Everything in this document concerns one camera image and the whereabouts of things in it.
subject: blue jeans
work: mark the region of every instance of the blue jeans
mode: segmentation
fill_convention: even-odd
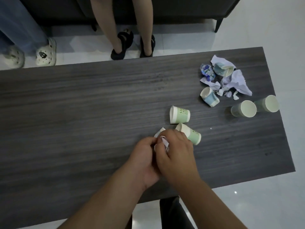
[[[0,0],[0,53],[16,45],[31,54],[47,44],[47,36],[20,0]]]

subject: crocs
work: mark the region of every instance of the crocs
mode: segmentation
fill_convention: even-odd
[[[53,66],[56,63],[56,42],[48,38],[49,44],[36,51],[37,66]]]
[[[21,68],[24,65],[24,53],[17,46],[10,46],[9,53],[4,55],[6,65],[11,69]]]
[[[127,50],[128,48],[130,48],[131,45],[132,45],[134,35],[133,35],[132,31],[130,31],[130,34],[128,34],[127,32],[122,31],[122,32],[119,32],[119,33],[117,34],[117,37],[118,37],[118,38],[121,40],[121,42],[122,42],[122,52],[119,53],[119,54],[117,54],[117,53],[115,52],[115,50],[113,49],[112,52],[111,52],[111,58],[112,58],[113,60],[121,60],[121,59],[124,59],[126,50]]]
[[[143,40],[142,40],[142,37],[141,37],[141,40],[140,40],[140,43],[141,43],[141,54],[140,54],[140,58],[152,57],[152,56],[153,56],[153,50],[154,50],[154,48],[155,48],[155,46],[156,46],[156,40],[155,40],[155,37],[154,37],[153,34],[152,34],[152,40],[151,40],[151,42],[152,42],[152,53],[151,53],[150,56],[146,56],[146,55],[145,55],[145,52],[144,52]]]

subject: sofa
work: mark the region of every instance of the sofa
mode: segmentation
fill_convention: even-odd
[[[21,0],[43,26],[96,23],[90,0]],[[217,20],[215,32],[239,0],[152,0],[154,23],[196,23]],[[136,24],[132,0],[113,0],[117,24]]]

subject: forearm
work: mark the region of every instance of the forearm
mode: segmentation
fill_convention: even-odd
[[[198,228],[246,229],[213,190],[201,179],[190,180],[178,193]]]
[[[139,201],[144,186],[139,173],[125,163],[107,183],[60,229],[124,228]]]

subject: fuzzy black slipper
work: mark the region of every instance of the fuzzy black slipper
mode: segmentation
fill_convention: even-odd
[[[143,40],[142,40],[142,37],[141,37],[141,40],[140,40],[140,43],[141,43],[141,54],[140,54],[140,58],[152,57],[152,56],[153,56],[153,50],[154,50],[154,48],[155,48],[155,46],[156,46],[156,40],[155,40],[155,37],[154,37],[153,34],[152,34],[152,40],[151,40],[151,42],[152,42],[152,53],[151,53],[150,56],[146,56],[146,55],[145,55],[145,52],[144,52]]]
[[[111,52],[111,58],[113,60],[124,59],[126,50],[131,47],[134,36],[133,36],[132,31],[130,31],[130,34],[128,34],[127,32],[120,32],[120,33],[117,34],[117,37],[122,42],[122,52],[120,54],[117,54],[115,52],[115,50],[113,49],[112,52]]]

